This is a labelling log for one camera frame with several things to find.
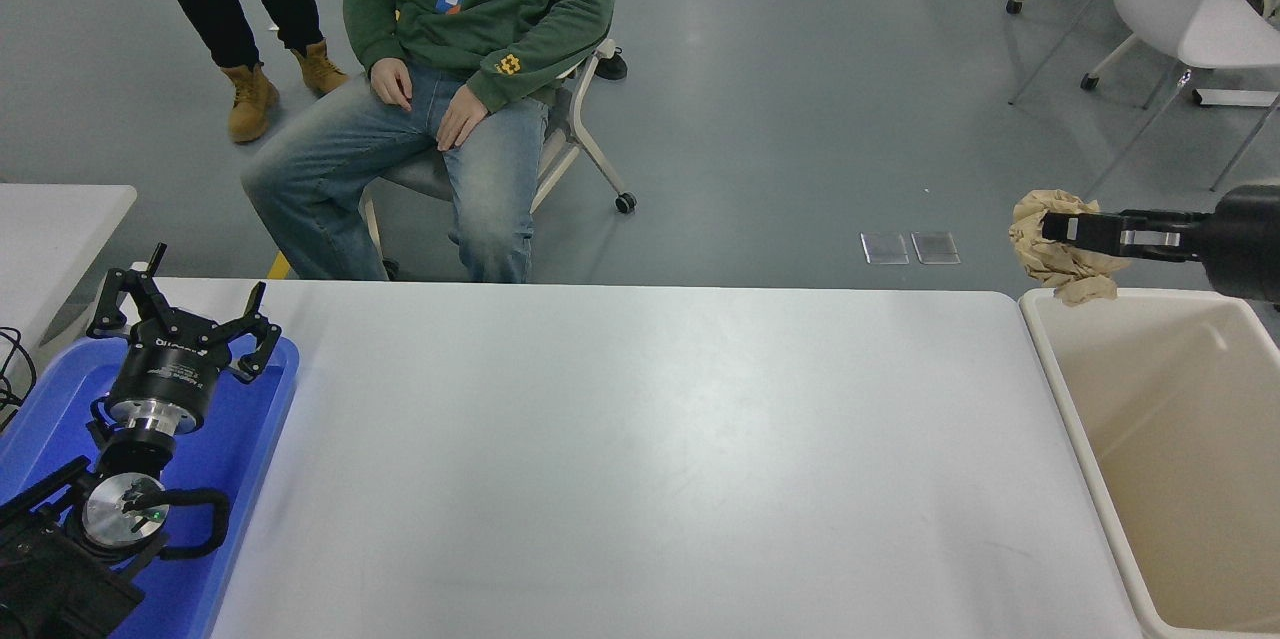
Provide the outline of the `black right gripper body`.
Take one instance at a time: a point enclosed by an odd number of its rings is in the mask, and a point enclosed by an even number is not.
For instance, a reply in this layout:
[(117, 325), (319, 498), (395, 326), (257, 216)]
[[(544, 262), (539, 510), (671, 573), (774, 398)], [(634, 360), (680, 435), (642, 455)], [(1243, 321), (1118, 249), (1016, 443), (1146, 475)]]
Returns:
[(1279, 187), (1239, 184), (1202, 225), (1202, 264), (1220, 295), (1279, 303)]

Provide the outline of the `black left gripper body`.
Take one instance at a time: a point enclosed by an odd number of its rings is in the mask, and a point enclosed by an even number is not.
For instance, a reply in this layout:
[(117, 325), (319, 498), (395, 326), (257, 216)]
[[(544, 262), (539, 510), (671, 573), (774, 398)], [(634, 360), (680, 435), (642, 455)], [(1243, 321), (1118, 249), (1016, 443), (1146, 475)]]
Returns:
[(150, 325), (131, 330), (125, 360), (108, 393), (108, 415), (127, 423), (156, 416), (168, 405), (178, 423), (204, 423), (218, 379), (230, 364), (230, 347), (201, 346), (201, 336), (172, 339)]

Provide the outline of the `person's right hand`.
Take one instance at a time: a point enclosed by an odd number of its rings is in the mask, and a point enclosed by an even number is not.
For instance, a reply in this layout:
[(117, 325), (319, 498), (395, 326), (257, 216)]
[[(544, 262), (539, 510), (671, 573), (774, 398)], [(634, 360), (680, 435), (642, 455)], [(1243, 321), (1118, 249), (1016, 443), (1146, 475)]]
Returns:
[(374, 61), (367, 70), (367, 79), (371, 91), (381, 102), (404, 111), (412, 110), (412, 78), (404, 60), (383, 58)]

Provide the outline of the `person's left hand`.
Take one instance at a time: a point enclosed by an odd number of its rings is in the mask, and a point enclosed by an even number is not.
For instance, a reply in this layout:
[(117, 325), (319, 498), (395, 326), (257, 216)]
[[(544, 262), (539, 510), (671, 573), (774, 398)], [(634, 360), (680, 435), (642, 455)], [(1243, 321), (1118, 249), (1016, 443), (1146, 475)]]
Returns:
[(468, 86), (461, 86), (438, 127), (436, 150), (449, 152), (461, 147), (489, 114), (485, 102)]

